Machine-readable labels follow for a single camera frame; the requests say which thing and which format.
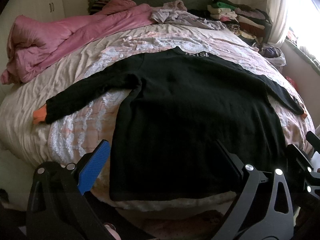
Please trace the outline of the beige bed sheet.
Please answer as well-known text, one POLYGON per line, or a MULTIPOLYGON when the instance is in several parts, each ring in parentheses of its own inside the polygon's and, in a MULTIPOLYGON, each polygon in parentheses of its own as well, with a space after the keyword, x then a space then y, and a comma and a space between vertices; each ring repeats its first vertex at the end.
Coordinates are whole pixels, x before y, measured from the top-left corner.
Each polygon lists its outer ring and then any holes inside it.
POLYGON ((33 124, 33 111, 67 87, 135 53, 155 52, 154 36, 165 33, 153 24, 91 42, 64 57, 29 83, 15 85, 1 103, 1 146, 36 165, 65 163, 111 140, 119 104, 128 92, 108 92, 84 109, 51 125, 33 124))

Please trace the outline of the lilac crumpled garment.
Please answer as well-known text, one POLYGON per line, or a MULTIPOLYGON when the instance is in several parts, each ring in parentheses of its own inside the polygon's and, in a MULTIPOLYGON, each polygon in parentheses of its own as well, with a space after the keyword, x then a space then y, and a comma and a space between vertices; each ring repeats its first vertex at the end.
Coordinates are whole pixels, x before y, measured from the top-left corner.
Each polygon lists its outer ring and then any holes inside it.
POLYGON ((225 30, 220 21, 211 21, 187 12, 182 0, 164 3, 153 9, 150 19, 159 24, 177 24, 209 30, 225 30))

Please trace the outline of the pink and white bedspread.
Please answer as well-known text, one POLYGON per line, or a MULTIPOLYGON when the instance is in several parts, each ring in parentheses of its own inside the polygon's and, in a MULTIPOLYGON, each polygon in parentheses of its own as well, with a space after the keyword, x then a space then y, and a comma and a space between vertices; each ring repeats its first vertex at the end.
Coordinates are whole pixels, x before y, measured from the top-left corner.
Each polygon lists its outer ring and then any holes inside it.
MULTIPOLYGON (((61 59, 53 66, 57 68, 62 81, 55 82, 57 88, 50 92, 49 98, 64 90, 76 81, 89 77, 112 65, 118 60, 139 53, 155 53, 176 46, 183 51, 199 53, 207 51, 225 60, 240 64, 244 69, 258 75, 265 75, 287 89, 291 96, 302 103, 302 98, 292 85, 262 56, 240 41, 228 30, 207 30, 175 24, 153 24, 145 27, 119 32, 101 38, 82 47, 61 59)), ((91 152, 94 144, 101 139, 112 141, 116 114, 120 103, 129 91, 107 92, 77 111, 50 126, 48 147, 53 159, 62 164, 78 161, 85 153, 91 152)), ((311 116, 303 119, 280 106, 274 98, 268 96, 269 102, 280 119, 286 144, 295 144, 311 153, 311 145, 306 142, 308 131, 315 132, 311 116)), ((199 200, 178 199, 167 202, 112 202, 109 198, 109 169, 107 162, 93 187, 93 193, 99 200, 124 210, 161 211, 168 208, 212 208, 220 209, 231 204, 235 194, 231 192, 218 194, 199 200)))

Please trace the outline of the white bag with clothes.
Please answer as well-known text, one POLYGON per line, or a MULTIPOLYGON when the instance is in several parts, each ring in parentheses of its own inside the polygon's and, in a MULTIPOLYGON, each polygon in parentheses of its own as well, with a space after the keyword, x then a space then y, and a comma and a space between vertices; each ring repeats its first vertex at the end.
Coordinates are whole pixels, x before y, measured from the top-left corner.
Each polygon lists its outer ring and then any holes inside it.
POLYGON ((267 59, 278 72, 282 73, 283 68, 286 65, 286 59, 280 48, 263 43, 260 45, 259 54, 267 59))

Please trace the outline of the stack of folded clothes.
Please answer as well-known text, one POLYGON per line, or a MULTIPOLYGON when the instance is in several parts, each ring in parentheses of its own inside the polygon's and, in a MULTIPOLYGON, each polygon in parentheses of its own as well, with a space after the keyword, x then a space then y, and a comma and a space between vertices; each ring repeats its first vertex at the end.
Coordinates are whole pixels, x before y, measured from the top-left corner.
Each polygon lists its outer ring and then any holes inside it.
POLYGON ((210 17, 226 27, 246 44, 266 43, 272 23, 268 14, 249 5, 234 4, 229 0, 212 0, 207 5, 210 17))

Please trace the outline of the white curtain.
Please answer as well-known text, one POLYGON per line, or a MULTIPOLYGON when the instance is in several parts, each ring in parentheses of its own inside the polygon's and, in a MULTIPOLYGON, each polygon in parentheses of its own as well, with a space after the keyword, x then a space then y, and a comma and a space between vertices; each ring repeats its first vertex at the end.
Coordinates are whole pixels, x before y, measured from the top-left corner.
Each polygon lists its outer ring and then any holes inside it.
POLYGON ((267 0, 267 14, 272 23, 268 43, 278 48, 282 46, 289 32, 295 7, 295 0, 267 0))

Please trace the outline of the pink duvet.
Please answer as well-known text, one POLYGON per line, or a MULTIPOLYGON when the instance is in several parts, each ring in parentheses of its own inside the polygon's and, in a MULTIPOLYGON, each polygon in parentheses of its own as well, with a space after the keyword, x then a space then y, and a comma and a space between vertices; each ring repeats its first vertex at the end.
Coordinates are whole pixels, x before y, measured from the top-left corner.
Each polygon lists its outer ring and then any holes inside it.
POLYGON ((115 33, 151 25, 153 7, 132 0, 110 0, 93 15, 40 22, 20 15, 7 41, 8 62, 1 83, 28 83, 84 45, 115 33))

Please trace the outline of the black sweater with orange cuffs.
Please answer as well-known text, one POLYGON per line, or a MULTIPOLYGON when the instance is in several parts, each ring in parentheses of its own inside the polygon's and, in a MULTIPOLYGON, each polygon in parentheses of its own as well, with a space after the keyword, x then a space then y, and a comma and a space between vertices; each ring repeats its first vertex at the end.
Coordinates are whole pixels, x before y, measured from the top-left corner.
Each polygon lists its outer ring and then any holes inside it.
POLYGON ((180 48, 115 62, 49 98, 33 113, 52 124, 112 90, 128 90, 111 142, 114 202, 200 199, 227 192, 223 145, 244 164, 286 166, 285 137, 273 98, 294 115, 304 109, 264 75, 207 52, 180 48))

